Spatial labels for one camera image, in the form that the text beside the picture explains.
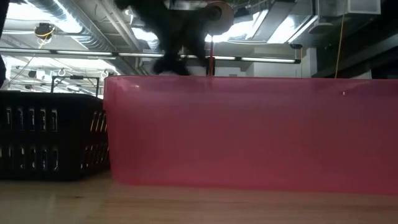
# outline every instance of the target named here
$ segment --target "ceiling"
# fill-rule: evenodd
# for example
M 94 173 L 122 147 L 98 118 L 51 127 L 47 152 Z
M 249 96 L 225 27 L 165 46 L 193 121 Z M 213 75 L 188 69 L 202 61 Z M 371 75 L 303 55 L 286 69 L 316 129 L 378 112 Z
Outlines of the ceiling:
M 51 16 L 51 7 L 43 6 L 44 2 L 52 4 L 53 0 L 28 0 L 35 7 L 27 4 L 11 4 L 9 15 L 4 27 L 4 33 L 0 41 L 0 47 L 57 50 L 81 50 L 81 51 L 108 51 L 108 52 L 158 52 L 156 38 L 148 32 L 142 32 L 142 22 L 134 14 L 116 10 L 110 0 L 57 0 L 65 6 L 70 15 L 62 15 L 67 19 L 75 19 L 77 26 L 82 27 L 79 33 L 68 33 L 69 27 L 64 28 L 60 17 Z M 213 37 L 220 42 L 215 44 L 215 55 L 240 56 L 240 57 L 272 57 L 294 58 L 295 50 L 287 41 L 309 22 L 314 15 L 313 0 L 279 1 L 279 0 L 235 0 L 228 1 L 234 10 L 247 8 L 249 15 L 235 18 L 235 25 L 225 34 Z M 177 7 L 184 9 L 202 6 L 203 1 L 180 1 Z M 358 27 L 366 22 L 369 17 L 356 21 L 348 27 Z M 339 29 L 339 17 L 329 15 L 327 17 Z M 43 40 L 34 34 L 34 28 L 39 23 L 55 24 L 50 42 L 43 44 Z M 307 30 L 302 32 L 293 43 L 303 44 L 304 47 L 318 47 L 320 44 L 328 44 L 334 40 L 336 32 L 329 34 L 312 35 Z M 85 37 L 95 36 L 93 43 L 87 43 Z M 26 56 L 23 54 L 9 54 L 7 60 L 12 64 L 11 87 L 17 90 L 26 90 L 26 85 L 31 85 L 37 91 L 49 91 L 51 75 L 66 71 L 66 75 L 83 75 L 85 77 L 103 78 L 109 73 L 121 74 L 149 74 L 145 70 L 150 60 L 124 57 L 115 60 L 102 60 L 101 58 L 56 58 L 56 55 Z M 219 62 L 221 67 L 240 67 L 245 71 L 251 62 Z M 46 78 L 29 78 L 31 70 L 42 70 Z M 70 91 L 65 84 L 81 85 L 78 92 L 93 92 L 95 87 L 89 80 L 64 80 L 62 86 L 55 91 Z

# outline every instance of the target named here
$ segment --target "black plastic crate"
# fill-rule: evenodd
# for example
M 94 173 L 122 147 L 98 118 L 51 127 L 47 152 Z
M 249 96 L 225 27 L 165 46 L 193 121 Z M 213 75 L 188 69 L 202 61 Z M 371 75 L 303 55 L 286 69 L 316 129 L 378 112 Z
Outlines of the black plastic crate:
M 0 91 L 0 179 L 73 180 L 109 169 L 103 102 Z

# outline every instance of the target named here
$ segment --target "pink plastic bin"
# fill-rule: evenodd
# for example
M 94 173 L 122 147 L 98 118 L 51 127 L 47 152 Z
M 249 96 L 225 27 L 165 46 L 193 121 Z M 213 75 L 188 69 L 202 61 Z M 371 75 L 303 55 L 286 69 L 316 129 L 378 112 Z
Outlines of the pink plastic bin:
M 133 185 L 398 194 L 398 82 L 109 77 L 113 177 Z

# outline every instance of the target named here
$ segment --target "tape roll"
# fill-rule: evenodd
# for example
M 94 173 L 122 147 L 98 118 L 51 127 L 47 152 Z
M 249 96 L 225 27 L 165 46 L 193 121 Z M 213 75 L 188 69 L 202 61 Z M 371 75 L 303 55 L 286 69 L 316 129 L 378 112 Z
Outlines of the tape roll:
M 234 11 L 225 2 L 215 1 L 205 7 L 207 30 L 210 35 L 221 35 L 234 24 Z

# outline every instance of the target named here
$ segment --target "exposed ductwork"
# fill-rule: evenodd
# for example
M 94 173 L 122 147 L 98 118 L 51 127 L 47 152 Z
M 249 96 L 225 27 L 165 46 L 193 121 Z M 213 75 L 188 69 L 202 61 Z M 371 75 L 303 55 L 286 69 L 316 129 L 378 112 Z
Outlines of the exposed ductwork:
M 24 0 L 27 4 L 40 9 L 52 16 L 52 22 L 64 32 L 76 32 L 77 42 L 90 51 L 115 52 L 116 47 L 102 34 L 91 19 L 72 0 Z M 131 66 L 134 62 L 127 62 L 123 58 L 109 60 L 124 74 L 131 74 L 137 70 Z

